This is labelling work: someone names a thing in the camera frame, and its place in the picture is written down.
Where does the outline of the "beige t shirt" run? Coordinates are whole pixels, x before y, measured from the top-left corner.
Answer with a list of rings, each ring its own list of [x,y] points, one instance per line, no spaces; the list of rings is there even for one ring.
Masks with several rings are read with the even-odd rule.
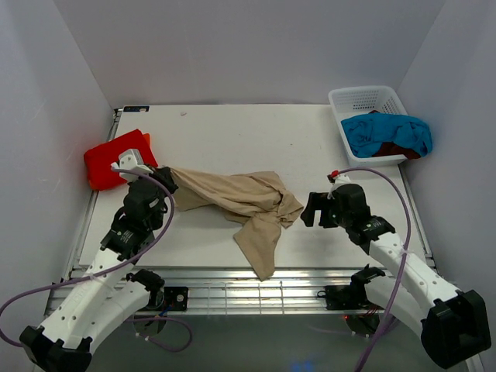
[[[283,229],[291,227],[304,207],[277,173],[259,171],[221,175],[170,169],[177,190],[177,208],[188,210],[215,206],[224,217],[241,225],[233,239],[259,280],[275,271],[275,250]]]

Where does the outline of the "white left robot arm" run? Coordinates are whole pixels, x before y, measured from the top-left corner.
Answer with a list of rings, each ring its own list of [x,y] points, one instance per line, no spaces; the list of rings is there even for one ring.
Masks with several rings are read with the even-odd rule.
[[[83,277],[37,327],[26,327],[20,343],[44,371],[85,371],[102,342],[134,312],[155,300],[164,280],[139,270],[123,289],[114,287],[140,257],[158,243],[174,214],[177,190],[168,167],[150,168],[129,183],[122,207]]]

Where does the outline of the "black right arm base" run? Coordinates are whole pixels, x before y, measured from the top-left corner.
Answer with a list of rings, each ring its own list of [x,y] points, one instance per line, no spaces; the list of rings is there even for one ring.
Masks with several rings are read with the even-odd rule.
[[[364,310],[371,306],[363,288],[348,285],[327,285],[317,292],[325,300],[327,310]]]

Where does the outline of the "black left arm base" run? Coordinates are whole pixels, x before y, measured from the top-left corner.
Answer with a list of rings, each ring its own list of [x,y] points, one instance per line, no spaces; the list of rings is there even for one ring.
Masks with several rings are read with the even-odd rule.
[[[164,287],[150,295],[145,309],[161,312],[183,312],[188,309],[188,295],[188,287]]]

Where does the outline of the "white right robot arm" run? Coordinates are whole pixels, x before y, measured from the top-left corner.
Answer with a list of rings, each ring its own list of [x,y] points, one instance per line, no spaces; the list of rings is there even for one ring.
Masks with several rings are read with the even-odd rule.
[[[316,212],[321,213],[317,222]],[[390,313],[420,338],[439,367],[451,368],[491,347],[484,299],[474,290],[461,291],[409,253],[393,225],[371,213],[361,186],[345,183],[328,193],[310,193],[301,220],[307,227],[345,229],[352,243],[400,281],[367,267],[353,275],[351,286],[382,308],[394,295]]]

